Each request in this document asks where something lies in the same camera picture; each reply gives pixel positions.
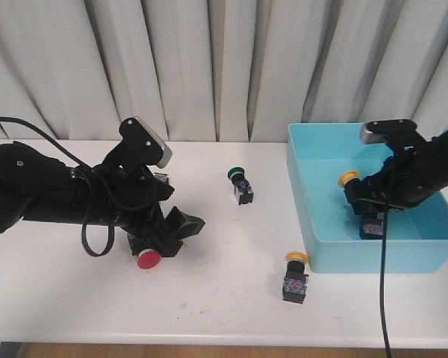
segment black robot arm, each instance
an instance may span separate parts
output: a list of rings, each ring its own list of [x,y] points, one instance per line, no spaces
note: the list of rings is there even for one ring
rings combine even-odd
[[[162,257],[175,256],[182,239],[198,234],[205,223],[177,207],[164,218],[159,202],[174,188],[148,168],[162,168],[171,158],[161,138],[135,118],[126,119],[119,132],[122,141],[93,168],[81,161],[67,167],[20,142],[0,145],[0,233],[21,218],[83,224],[84,229],[104,225],[110,238],[114,227],[121,227],[133,254],[152,249]],[[95,254],[86,230],[82,233],[89,254],[101,256],[111,248]]]
[[[448,186],[448,130],[427,142],[416,128],[409,120],[362,125],[361,141],[384,142],[393,156],[384,161],[379,172],[362,180],[348,173],[340,177],[346,199],[356,215],[371,221],[386,206],[397,210],[416,207]]]

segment light blue plastic bin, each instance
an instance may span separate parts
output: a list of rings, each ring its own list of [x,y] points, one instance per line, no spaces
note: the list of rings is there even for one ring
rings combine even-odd
[[[384,144],[364,145],[361,124],[289,126],[287,167],[309,263],[314,272],[380,270],[381,240],[362,240],[360,218],[337,185],[348,170],[361,178],[379,171],[392,153]],[[387,272],[434,272],[448,258],[448,203],[439,192],[419,207],[391,210]]]

